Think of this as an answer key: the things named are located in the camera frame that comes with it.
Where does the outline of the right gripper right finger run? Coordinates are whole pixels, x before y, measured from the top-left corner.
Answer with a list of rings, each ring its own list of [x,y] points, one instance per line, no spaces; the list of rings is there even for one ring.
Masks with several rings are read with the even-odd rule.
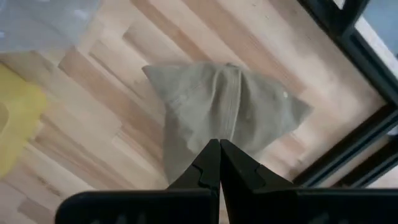
[[[293,223],[294,184],[222,139],[220,178],[230,223]]]

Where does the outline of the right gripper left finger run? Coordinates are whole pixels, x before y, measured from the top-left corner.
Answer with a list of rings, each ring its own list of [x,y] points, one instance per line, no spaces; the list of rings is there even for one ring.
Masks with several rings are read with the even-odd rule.
[[[168,189],[220,190],[221,146],[212,139],[187,167],[184,173],[170,184]]]

